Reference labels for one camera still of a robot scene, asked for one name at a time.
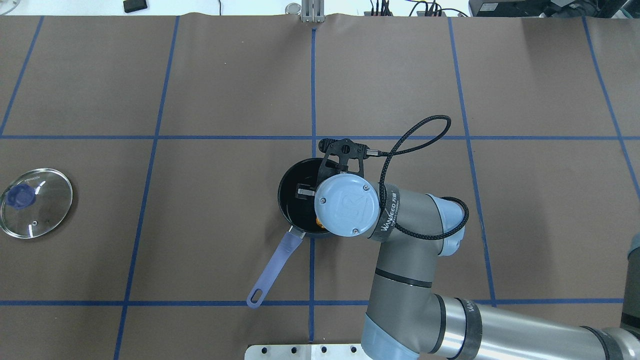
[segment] robotic arm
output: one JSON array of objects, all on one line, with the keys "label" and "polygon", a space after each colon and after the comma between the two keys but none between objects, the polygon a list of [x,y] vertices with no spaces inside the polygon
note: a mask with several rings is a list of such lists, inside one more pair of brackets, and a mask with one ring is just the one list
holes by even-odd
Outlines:
[{"label": "robotic arm", "polygon": [[[435,119],[447,121],[442,133],[421,146],[398,150]],[[362,348],[373,360],[416,360],[420,353],[457,360],[640,360],[640,236],[629,252],[621,329],[572,327],[431,291],[438,257],[453,255],[460,246],[467,206],[455,198],[403,190],[384,179],[393,156],[436,142],[450,125],[443,115],[426,118],[390,152],[349,139],[320,141],[324,158],[303,160],[283,176],[278,201],[292,229],[247,304],[260,305],[306,233],[363,236],[381,243],[362,334]],[[363,178],[363,160],[369,156],[387,158],[378,186]],[[349,171],[349,160],[359,162],[358,172]]]}]

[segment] handle hole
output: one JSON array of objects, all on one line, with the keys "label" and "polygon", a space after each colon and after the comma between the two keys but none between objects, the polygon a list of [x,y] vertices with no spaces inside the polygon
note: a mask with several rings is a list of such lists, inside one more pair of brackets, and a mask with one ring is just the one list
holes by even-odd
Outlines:
[{"label": "handle hole", "polygon": [[251,296],[251,303],[257,304],[261,296],[262,296],[262,289],[256,289],[253,295]]}]

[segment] black braided cable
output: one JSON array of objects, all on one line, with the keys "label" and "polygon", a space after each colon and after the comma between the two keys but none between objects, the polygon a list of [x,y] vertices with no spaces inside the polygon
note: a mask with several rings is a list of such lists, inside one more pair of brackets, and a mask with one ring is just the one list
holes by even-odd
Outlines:
[{"label": "black braided cable", "polygon": [[[411,136],[411,134],[413,134],[416,130],[418,130],[424,124],[427,124],[428,122],[431,122],[433,120],[445,120],[447,122],[447,125],[445,126],[444,130],[442,130],[442,132],[440,134],[438,134],[438,136],[434,137],[433,139],[429,140],[428,142],[426,142],[426,143],[424,143],[422,145],[419,145],[419,146],[416,146],[416,147],[412,147],[412,148],[409,148],[409,149],[406,149],[406,150],[398,151],[398,148],[400,148],[400,146],[403,144],[403,142],[409,136]],[[432,143],[435,143],[436,141],[440,140],[449,131],[450,127],[451,127],[451,118],[448,117],[447,115],[433,115],[433,116],[430,116],[430,117],[428,117],[426,119],[422,119],[420,122],[418,122],[416,125],[414,125],[411,129],[409,129],[402,137],[400,137],[400,139],[393,146],[393,148],[391,148],[391,151],[389,151],[389,152],[381,152],[381,156],[386,156],[387,157],[385,159],[385,164],[382,166],[382,171],[380,172],[380,208],[381,209],[385,209],[385,206],[386,206],[386,203],[387,203],[387,189],[385,188],[385,177],[387,176],[387,170],[389,168],[389,163],[391,162],[391,158],[393,158],[395,155],[408,154],[409,152],[413,152],[413,151],[416,151],[416,150],[423,149],[423,148],[431,145]],[[460,231],[467,224],[467,220],[469,220],[469,208],[467,207],[467,205],[462,200],[457,199],[455,197],[443,197],[442,199],[456,202],[457,204],[459,204],[463,208],[463,210],[465,212],[465,215],[462,218],[462,221],[455,228],[451,229],[450,231],[447,231],[444,234],[440,234],[440,235],[425,235],[425,234],[416,233],[416,232],[413,232],[413,231],[405,229],[404,227],[402,227],[398,223],[395,224],[396,229],[398,229],[399,231],[401,231],[404,234],[407,234],[407,235],[412,236],[414,238],[423,239],[423,240],[441,240],[441,239],[447,238],[447,237],[457,233],[458,231]]]}]

